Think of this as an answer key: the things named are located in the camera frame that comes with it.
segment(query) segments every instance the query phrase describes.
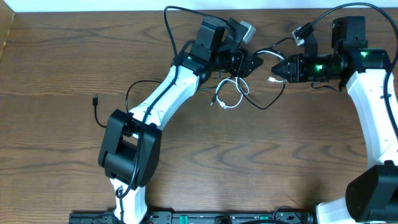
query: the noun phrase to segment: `black bracket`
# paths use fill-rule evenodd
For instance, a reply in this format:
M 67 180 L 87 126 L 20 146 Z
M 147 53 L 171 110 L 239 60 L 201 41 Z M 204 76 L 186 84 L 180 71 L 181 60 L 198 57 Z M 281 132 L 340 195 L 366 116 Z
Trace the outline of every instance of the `black bracket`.
M 69 214 L 69 224 L 114 224 L 118 219 L 113 216 L 113 212 L 104 213 L 71 213 Z
M 294 32 L 294 37 L 304 40 L 305 55 L 318 54 L 318 42 L 312 33 L 315 29 L 310 23 L 305 24 Z
M 140 149 L 123 139 L 123 136 L 130 137 L 134 133 L 140 132 L 140 121 L 134 119 L 132 114 L 115 110 L 109 117 L 98 157 L 98 164 L 105 168 L 107 177 L 117 178 L 129 184 L 134 170 L 134 157 L 137 150 L 140 150 L 138 163 L 140 171 L 134 180 L 136 184 L 133 189 L 137 186 L 145 186 L 159 163 L 162 131 L 157 129 L 153 123 L 145 125 L 144 134 L 139 136 L 142 138 L 139 139 L 141 141 Z
M 364 16 L 346 16 L 333 20 L 331 47 L 344 54 L 348 49 L 365 49 L 366 23 Z
M 228 22 L 205 16 L 197 39 L 181 65 L 200 77 L 200 84 L 212 72 L 229 72 L 234 77 L 247 77 L 260 67 L 263 59 L 241 47 L 248 28 L 232 18 Z
M 398 220 L 398 167 L 375 165 L 346 189 L 346 205 L 349 215 L 356 222 Z

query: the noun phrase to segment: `white wall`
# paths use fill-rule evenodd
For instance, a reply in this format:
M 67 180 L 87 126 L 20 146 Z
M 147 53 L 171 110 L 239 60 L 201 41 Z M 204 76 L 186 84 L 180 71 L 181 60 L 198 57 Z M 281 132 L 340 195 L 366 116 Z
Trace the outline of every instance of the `white wall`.
M 330 8 L 355 0 L 4 0 L 14 12 L 148 11 L 173 5 L 190 9 Z M 398 0 L 364 0 L 398 7 Z

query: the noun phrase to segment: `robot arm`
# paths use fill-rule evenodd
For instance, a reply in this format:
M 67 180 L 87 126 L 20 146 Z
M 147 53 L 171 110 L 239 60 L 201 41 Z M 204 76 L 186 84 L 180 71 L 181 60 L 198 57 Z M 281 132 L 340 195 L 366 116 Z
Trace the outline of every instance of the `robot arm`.
M 391 63 L 385 50 L 368 49 L 364 29 L 364 17 L 335 19 L 334 54 L 317 55 L 315 38 L 307 34 L 310 43 L 304 44 L 306 54 L 292 55 L 272 68 L 273 73 L 291 83 L 341 80 L 340 91 L 344 86 L 347 88 L 359 115 L 368 153 L 368 170 L 347 186 L 345 197 L 317 205 L 313 217 L 318 224 L 398 220 L 398 167 L 395 166 L 398 165 L 398 142 L 383 92 L 384 78 Z M 387 97 L 392 114 L 398 117 L 392 74 L 389 79 Z
M 223 39 L 225 30 L 228 34 Z M 137 107 L 128 113 L 116 110 L 106 127 L 98 164 L 117 192 L 114 216 L 124 223 L 140 223 L 147 211 L 145 186 L 153 176 L 159 162 L 162 130 L 178 107 L 193 96 L 199 86 L 209 79 L 212 72 L 223 70 L 234 77 L 247 77 L 263 61 L 240 46 L 248 43 L 255 29 L 247 22 L 228 22 L 205 16 L 197 40 L 189 53 L 182 52 L 175 58 L 178 64 L 177 79 L 152 107 L 142 128 L 142 120 L 149 105 L 168 88 L 175 78 L 173 65 L 159 87 Z M 135 137 L 141 142 L 135 146 L 123 137 Z

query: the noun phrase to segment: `black plastic housing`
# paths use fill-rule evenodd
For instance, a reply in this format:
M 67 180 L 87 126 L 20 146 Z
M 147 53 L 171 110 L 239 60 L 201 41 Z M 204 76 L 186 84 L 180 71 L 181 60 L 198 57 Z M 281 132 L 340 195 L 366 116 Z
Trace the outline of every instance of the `black plastic housing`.
M 346 16 L 333 20 L 331 47 L 367 48 L 365 39 L 366 23 L 364 16 Z
M 347 186 L 346 204 L 356 222 L 396 222 L 398 167 L 375 165 L 370 168 Z
M 232 18 L 228 23 L 219 18 L 205 16 L 197 39 L 181 65 L 200 77 L 200 84 L 212 72 L 229 72 L 234 77 L 247 77 L 260 67 L 263 59 L 241 47 L 248 28 Z
M 140 127 L 140 121 L 120 110 L 115 110 L 109 117 L 98 156 L 98 164 L 104 167 L 107 177 L 117 178 L 126 184 L 130 183 L 134 170 L 133 161 L 138 148 L 124 140 L 123 136 L 129 137 L 133 133 L 139 133 Z M 159 163 L 161 139 L 162 131 L 157 129 L 155 124 L 144 126 L 139 149 L 139 173 L 135 186 L 145 186 L 153 176 Z
M 289 83 L 348 80 L 355 71 L 385 69 L 390 66 L 383 49 L 354 49 L 347 55 L 292 55 L 271 68 Z

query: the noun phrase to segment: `cable connector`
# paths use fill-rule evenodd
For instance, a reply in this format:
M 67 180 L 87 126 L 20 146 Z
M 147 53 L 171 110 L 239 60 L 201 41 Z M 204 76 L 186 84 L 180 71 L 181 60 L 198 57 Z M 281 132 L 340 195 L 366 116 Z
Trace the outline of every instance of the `cable connector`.
M 224 108 L 225 110 L 228 108 L 228 107 L 225 105 L 224 101 L 222 101 L 222 102 L 220 103 L 220 106 L 221 106 L 222 108 Z
M 382 95 L 382 96 L 380 96 L 380 99 L 390 98 L 391 96 L 392 96 L 391 94 L 387 94 L 387 96 L 386 95 Z
M 268 81 L 270 81 L 270 82 L 275 82 L 275 81 L 276 81 L 276 78 L 274 78 L 274 77 L 268 77 Z
M 210 106 L 213 106 L 214 102 L 217 100 L 217 94 L 214 95 L 213 99 L 211 99 Z
M 241 21 L 240 24 L 243 25 L 244 27 L 248 28 L 248 31 L 246 32 L 246 34 L 244 35 L 244 37 L 242 39 L 243 42 L 248 44 L 250 42 L 251 38 L 253 37 L 254 33 L 256 32 L 256 28 L 254 28 L 254 26 L 252 26 L 250 23 L 245 22 L 245 21 Z
M 294 41 L 296 41 L 297 46 L 301 46 L 304 44 L 304 39 L 307 38 L 315 29 L 311 25 L 311 23 L 305 24 L 303 27 L 297 28 L 292 32 Z
M 97 94 L 95 94 L 93 96 L 93 106 L 98 106 L 98 95 Z
M 270 82 L 283 82 L 283 81 L 277 80 L 277 79 L 274 78 L 274 77 L 268 77 L 268 81 L 270 81 Z

